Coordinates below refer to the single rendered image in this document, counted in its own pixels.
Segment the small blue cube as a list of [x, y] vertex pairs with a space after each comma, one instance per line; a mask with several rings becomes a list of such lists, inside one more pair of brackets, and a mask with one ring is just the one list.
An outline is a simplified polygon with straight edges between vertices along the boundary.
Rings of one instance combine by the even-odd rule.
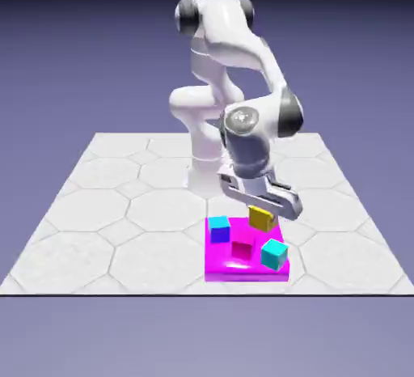
[[208, 218], [208, 228], [212, 244], [222, 244], [230, 241], [230, 222], [227, 216]]

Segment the small cyan cube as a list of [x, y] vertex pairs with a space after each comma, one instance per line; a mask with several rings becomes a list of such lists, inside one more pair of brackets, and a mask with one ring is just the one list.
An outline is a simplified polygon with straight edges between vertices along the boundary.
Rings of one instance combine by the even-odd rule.
[[268, 240], [260, 249], [260, 263], [274, 271], [280, 270], [288, 258], [289, 246], [275, 239]]

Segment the large magenta box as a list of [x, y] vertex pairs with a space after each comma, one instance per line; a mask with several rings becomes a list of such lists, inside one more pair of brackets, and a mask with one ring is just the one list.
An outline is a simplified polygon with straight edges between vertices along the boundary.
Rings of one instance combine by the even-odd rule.
[[[268, 240], [284, 242], [280, 227], [276, 226], [269, 232], [263, 232], [251, 227], [247, 217], [228, 219], [230, 241], [222, 244], [210, 242], [208, 218], [205, 219], [205, 280], [207, 282], [287, 282], [290, 273], [288, 259], [278, 271], [260, 263], [260, 249]], [[231, 255], [233, 241], [254, 245], [249, 261], [235, 259]]]

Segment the small red cube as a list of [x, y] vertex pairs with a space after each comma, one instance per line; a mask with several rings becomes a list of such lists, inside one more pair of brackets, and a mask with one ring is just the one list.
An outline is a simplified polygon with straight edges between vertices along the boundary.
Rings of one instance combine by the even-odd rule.
[[247, 242], [233, 241], [231, 243], [231, 255], [235, 259], [249, 261], [254, 251], [254, 245]]

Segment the small yellow cube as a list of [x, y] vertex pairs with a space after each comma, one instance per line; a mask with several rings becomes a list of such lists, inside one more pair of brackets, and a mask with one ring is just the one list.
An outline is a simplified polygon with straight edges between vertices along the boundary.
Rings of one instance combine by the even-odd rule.
[[271, 212], [261, 209], [260, 207], [250, 205], [249, 209], [249, 225], [256, 230], [269, 232], [274, 227], [271, 227], [272, 214]]

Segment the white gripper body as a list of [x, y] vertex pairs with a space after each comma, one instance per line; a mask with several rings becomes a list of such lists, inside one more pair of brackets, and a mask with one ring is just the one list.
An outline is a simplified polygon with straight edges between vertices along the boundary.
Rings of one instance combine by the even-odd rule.
[[232, 174], [219, 174], [223, 193], [247, 206], [267, 210], [274, 216], [296, 220], [302, 213], [302, 202], [291, 188], [272, 183], [267, 176], [240, 179]]

